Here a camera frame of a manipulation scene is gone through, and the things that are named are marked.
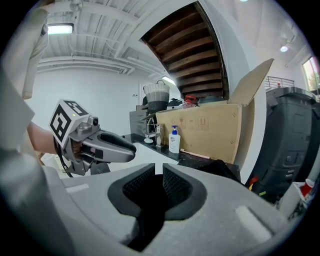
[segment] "light fixture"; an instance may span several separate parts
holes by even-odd
[[[48,24],[48,35],[72,34],[74,25],[72,23]]]
[[[170,79],[170,78],[167,77],[167,76],[163,76],[162,79],[168,81],[168,82],[171,83],[171,84],[176,85],[176,84],[175,84],[175,81],[173,81],[172,79]]]
[[[287,47],[287,46],[282,46],[282,47],[280,48],[280,51],[283,52],[283,53],[285,53],[286,51],[288,51],[288,47]]]

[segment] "white bottle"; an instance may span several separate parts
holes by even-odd
[[[172,153],[179,154],[180,135],[178,135],[177,125],[172,125],[173,131],[169,134],[169,150]]]

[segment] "fluorescent light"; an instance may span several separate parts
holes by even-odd
[[[72,23],[48,24],[48,35],[72,34],[73,31]]]
[[[167,76],[162,77],[162,79],[168,81],[168,82],[171,83],[171,84],[176,85],[176,84],[175,84],[175,81],[173,81],[172,79],[170,79],[170,78],[167,77]]]
[[[283,53],[285,53],[286,51],[288,51],[288,47],[282,46],[282,47],[280,48],[280,51],[283,52]]]

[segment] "black cable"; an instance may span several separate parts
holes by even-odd
[[[70,177],[73,178],[72,174],[70,172],[67,172],[68,166],[66,165],[63,157],[62,157],[62,152],[61,152],[61,147],[60,145],[57,143],[56,138],[53,136],[53,144],[54,144],[54,149],[60,159],[61,165],[65,171],[65,173]]]

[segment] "wooden staircase underside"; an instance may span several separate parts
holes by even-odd
[[[162,62],[183,97],[229,98],[219,44],[198,3],[170,14],[142,40]]]

